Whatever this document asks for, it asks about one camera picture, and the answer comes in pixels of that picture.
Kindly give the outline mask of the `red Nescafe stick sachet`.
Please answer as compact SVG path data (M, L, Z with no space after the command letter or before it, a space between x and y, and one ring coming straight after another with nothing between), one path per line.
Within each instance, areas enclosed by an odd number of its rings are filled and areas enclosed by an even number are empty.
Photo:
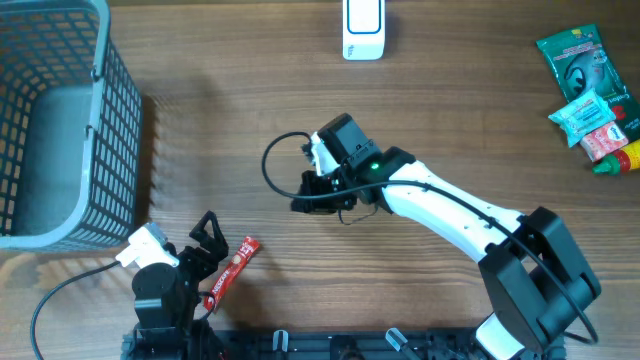
M225 295L229 287L232 285L236 277L246 267L249 260L259 250L261 244L252 237L245 237L242 244L231 260L225 267L224 271L219 275L218 279L210 289L210 295L204 299L204 307L207 310L215 311Z

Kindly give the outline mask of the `red sauce bottle green cap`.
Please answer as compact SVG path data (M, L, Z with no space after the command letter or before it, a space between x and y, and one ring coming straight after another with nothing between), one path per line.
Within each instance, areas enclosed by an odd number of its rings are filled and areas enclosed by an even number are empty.
M604 156L599 163L592 168L596 175L615 176L630 172L639 168L640 141L637 140L621 149Z

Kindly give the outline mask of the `green 3M gloves packet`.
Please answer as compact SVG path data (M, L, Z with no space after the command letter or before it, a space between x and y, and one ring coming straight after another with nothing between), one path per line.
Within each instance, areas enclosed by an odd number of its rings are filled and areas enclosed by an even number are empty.
M627 139L639 139L639 102L607 54L595 24L559 32L536 45L568 102L594 90L608 103Z

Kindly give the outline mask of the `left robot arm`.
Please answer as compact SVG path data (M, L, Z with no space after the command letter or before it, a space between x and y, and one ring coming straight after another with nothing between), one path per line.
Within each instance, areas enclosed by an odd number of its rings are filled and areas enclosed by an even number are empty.
M138 323L123 337L121 357L136 359L225 359L227 351L208 317L195 310L213 298L199 284L217 271L229 253L216 215L208 211L190 231L198 245L177 252L155 223L129 237L139 270L132 280Z

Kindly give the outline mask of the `red white small packet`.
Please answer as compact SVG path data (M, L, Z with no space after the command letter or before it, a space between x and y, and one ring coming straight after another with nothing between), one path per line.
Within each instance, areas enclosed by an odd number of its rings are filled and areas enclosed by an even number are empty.
M628 138L615 121L604 124L584 136L580 141L580 145L586 151L592 162L601 160L604 156L622 148L628 143Z

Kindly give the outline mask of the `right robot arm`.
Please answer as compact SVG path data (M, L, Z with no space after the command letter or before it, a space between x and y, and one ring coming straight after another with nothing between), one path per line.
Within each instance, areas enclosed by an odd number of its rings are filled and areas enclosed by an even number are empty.
M333 214L357 203L417 222L479 267L491 314L473 338L484 355L543 354L586 318L601 286L564 221L539 207L526 215L492 205L435 175L398 147L381 150L342 114L306 137L312 167L292 210Z

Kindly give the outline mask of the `pale teal tissue packet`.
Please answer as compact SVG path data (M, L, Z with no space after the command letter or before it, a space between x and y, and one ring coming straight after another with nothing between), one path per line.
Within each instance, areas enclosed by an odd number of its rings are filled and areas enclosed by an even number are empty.
M571 148L587 134L614 121L616 115L608 103L590 89L548 118L565 132L567 145Z

